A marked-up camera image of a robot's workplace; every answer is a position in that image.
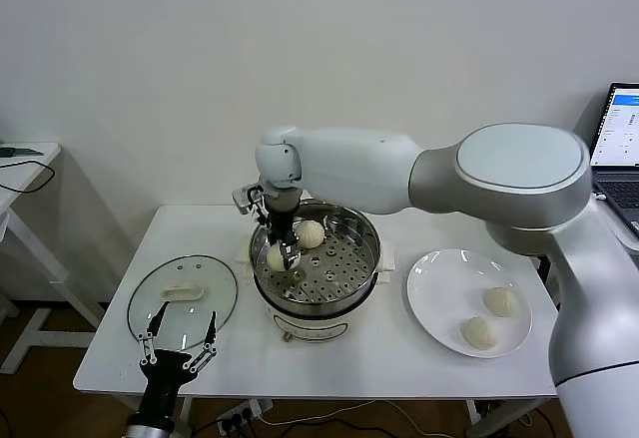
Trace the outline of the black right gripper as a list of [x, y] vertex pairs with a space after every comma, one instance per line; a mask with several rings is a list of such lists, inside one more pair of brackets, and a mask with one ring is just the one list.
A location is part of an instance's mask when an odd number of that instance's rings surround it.
[[281, 244], [281, 255], [285, 270], [294, 268], [301, 257], [297, 238], [293, 231], [294, 218], [300, 206], [299, 197], [265, 197], [268, 213], [268, 239], [270, 246]]

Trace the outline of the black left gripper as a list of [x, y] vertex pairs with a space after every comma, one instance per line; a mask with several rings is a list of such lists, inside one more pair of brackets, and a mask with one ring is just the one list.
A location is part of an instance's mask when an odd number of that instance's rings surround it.
[[203, 347], [198, 355], [192, 357], [188, 353], [163, 349], [155, 352], [154, 340], [169, 304], [169, 301], [165, 301], [151, 317], [146, 330], [138, 335], [143, 353], [140, 369], [147, 379], [140, 411], [173, 411], [180, 388], [193, 381], [193, 373], [199, 373], [217, 355], [215, 311], [211, 314]]

